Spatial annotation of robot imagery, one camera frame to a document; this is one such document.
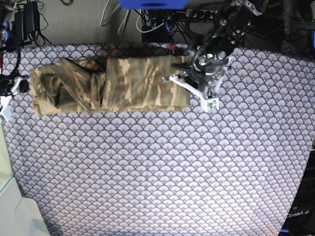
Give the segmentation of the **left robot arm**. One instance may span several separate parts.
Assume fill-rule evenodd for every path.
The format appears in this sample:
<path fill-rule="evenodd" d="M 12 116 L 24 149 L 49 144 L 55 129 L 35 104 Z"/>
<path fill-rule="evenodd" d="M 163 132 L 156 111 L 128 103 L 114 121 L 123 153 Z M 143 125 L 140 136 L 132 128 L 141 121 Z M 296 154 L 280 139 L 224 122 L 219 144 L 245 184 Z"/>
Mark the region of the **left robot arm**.
<path fill-rule="evenodd" d="M 254 16 L 260 16 L 258 0 L 226 0 L 213 14 L 213 26 L 206 34 L 193 32 L 190 24 L 198 18 L 201 4 L 193 9 L 185 21 L 186 33 L 193 39 L 191 62 L 174 63 L 179 74 L 163 77 L 163 82 L 174 82 L 200 99 L 200 106 L 208 112 L 219 108 L 219 88 L 223 76 L 234 61 L 232 53 L 251 25 Z"/>

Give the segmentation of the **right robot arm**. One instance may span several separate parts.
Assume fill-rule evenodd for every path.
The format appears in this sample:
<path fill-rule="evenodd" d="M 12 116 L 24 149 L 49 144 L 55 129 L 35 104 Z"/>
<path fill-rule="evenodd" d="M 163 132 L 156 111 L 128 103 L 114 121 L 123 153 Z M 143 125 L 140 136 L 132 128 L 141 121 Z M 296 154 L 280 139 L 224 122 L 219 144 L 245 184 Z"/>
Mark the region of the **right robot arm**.
<path fill-rule="evenodd" d="M 8 25 L 0 26 L 1 35 L 8 36 L 9 44 L 0 48 L 0 121 L 9 121 L 12 115 L 10 102 L 18 94 L 30 90 L 28 79 L 30 76 L 22 75 L 19 66 L 22 58 L 21 45 Z"/>

